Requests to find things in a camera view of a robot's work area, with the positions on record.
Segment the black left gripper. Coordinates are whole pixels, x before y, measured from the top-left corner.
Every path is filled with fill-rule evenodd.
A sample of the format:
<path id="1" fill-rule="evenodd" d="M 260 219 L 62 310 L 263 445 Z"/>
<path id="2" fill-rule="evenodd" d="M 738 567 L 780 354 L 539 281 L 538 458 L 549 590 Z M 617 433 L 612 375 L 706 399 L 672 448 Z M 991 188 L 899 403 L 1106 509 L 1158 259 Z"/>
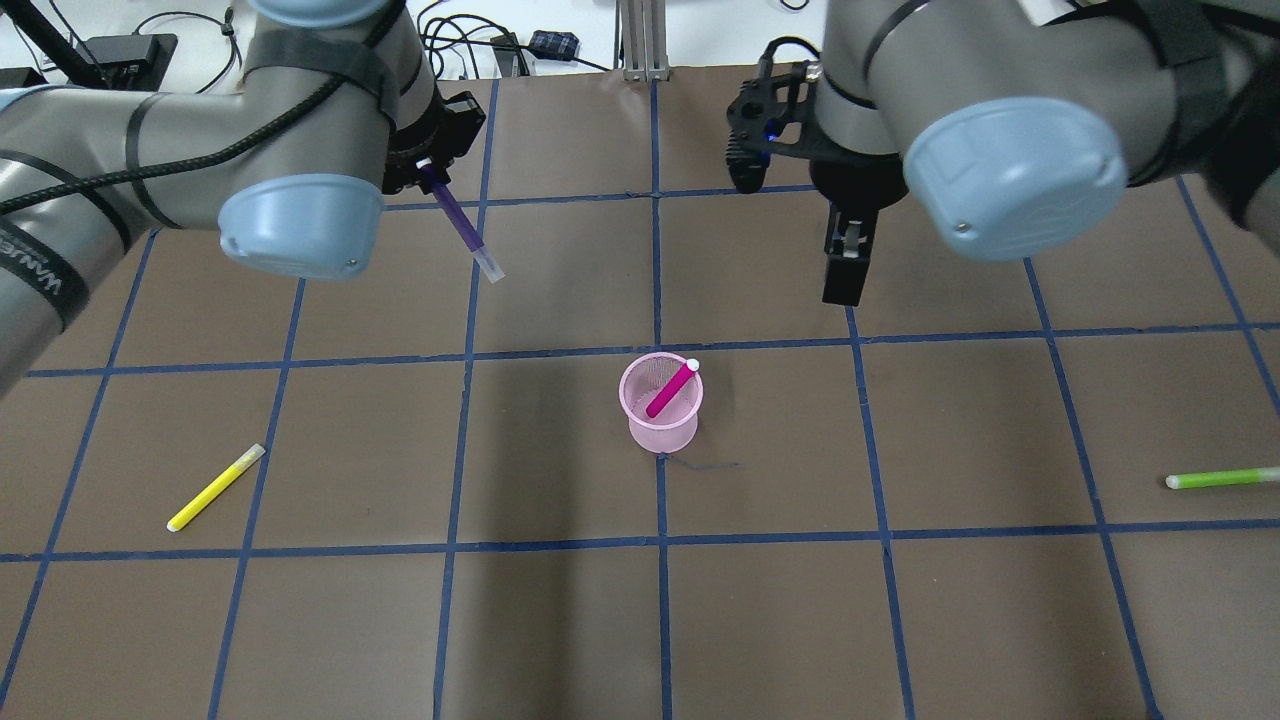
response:
<path id="1" fill-rule="evenodd" d="M 393 196 L 410 187 L 430 193 L 430 183 L 452 182 L 449 168 L 474 146 L 486 114 L 470 91 L 443 97 L 433 92 L 425 113 L 390 135 L 381 192 Z"/>

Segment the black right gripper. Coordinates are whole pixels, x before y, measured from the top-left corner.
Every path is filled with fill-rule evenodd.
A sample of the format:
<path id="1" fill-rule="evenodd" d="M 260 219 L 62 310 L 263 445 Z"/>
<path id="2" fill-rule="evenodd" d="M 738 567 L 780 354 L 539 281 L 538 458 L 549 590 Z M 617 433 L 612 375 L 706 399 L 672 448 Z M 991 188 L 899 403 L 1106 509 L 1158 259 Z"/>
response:
<path id="1" fill-rule="evenodd" d="M 810 160 L 809 173 L 829 201 L 822 301 L 858 306 L 870 274 L 879 210 L 906 196 L 902 163 L 896 155 L 854 154 L 844 161 Z"/>

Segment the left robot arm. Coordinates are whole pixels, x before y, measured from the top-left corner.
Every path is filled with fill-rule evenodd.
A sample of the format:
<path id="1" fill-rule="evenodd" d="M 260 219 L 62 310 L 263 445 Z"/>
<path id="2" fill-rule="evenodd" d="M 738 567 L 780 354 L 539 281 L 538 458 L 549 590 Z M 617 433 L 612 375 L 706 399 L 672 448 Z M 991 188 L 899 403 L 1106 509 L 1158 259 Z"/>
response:
<path id="1" fill-rule="evenodd" d="M 388 196 L 486 119 L 438 88 L 402 1 L 256 1 L 239 90 L 3 92 L 1 383 L 12 389 L 152 229 L 216 231 L 259 272 L 348 281 Z"/>

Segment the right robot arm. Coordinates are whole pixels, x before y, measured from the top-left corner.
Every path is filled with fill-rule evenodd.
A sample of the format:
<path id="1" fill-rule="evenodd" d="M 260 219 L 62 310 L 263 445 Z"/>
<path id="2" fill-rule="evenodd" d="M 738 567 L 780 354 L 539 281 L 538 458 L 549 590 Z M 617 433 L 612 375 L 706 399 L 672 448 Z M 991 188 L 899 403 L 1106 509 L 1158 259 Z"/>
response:
<path id="1" fill-rule="evenodd" d="M 1277 4 L 833 1 L 809 122 L 829 231 L 913 195 L 977 261 L 1030 258 L 1190 172 L 1277 249 Z"/>

